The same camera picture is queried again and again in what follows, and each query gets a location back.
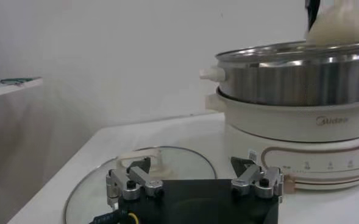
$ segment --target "yellow cable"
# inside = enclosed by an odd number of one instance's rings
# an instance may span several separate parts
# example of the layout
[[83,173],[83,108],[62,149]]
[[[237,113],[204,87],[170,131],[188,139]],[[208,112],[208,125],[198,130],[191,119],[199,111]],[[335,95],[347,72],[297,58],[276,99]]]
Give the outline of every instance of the yellow cable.
[[140,224],[137,218],[137,215],[134,213],[128,213],[129,216],[131,216],[135,220],[135,224]]

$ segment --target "black handle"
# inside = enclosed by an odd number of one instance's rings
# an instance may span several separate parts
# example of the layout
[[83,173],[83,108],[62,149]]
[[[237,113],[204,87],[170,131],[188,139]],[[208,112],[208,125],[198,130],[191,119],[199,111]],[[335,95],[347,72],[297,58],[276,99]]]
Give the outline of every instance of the black handle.
[[305,8],[308,11],[308,31],[316,21],[320,8],[320,0],[305,0]]

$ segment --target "white countertop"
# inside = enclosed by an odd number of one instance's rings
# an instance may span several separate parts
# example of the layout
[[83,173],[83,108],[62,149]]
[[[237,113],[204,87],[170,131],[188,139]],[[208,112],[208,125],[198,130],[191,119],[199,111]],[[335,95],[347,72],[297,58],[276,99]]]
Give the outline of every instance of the white countertop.
[[[86,174],[122,152],[143,147],[173,145],[193,149],[211,161],[219,178],[233,178],[233,170],[223,151],[223,133],[222,114],[104,128],[53,176],[9,224],[62,224],[66,199]],[[359,186],[286,195],[280,206],[280,223],[359,223]]]

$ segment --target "pot handle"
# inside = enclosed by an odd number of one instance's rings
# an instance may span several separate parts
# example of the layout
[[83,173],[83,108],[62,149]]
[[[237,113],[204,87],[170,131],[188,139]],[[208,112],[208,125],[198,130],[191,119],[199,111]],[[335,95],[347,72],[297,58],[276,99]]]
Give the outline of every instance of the pot handle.
[[212,66],[207,69],[201,69],[199,71],[200,79],[208,79],[213,82],[223,82],[227,79],[226,72],[217,66]]
[[205,109],[225,112],[226,103],[222,101],[215,93],[207,95],[205,98]]
[[117,167],[120,169],[126,169],[127,167],[124,165],[124,161],[127,160],[135,160],[135,159],[143,159],[145,157],[153,157],[157,160],[156,165],[151,166],[151,170],[162,170],[163,169],[163,162],[162,162],[162,155],[158,148],[156,149],[146,149],[140,151],[131,151],[125,154],[122,154],[117,158]]

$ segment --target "shelf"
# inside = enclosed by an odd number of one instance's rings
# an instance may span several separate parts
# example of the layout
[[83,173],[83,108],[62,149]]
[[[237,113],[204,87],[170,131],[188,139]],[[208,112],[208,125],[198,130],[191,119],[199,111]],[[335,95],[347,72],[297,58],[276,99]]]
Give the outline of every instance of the shelf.
[[18,85],[0,84],[0,95],[17,92],[19,90],[27,89],[27,88],[31,88],[31,87],[35,87],[35,86],[40,86],[42,84],[43,84],[42,78],[35,79],[35,80],[29,81],[29,82],[24,82],[24,83],[18,84]]

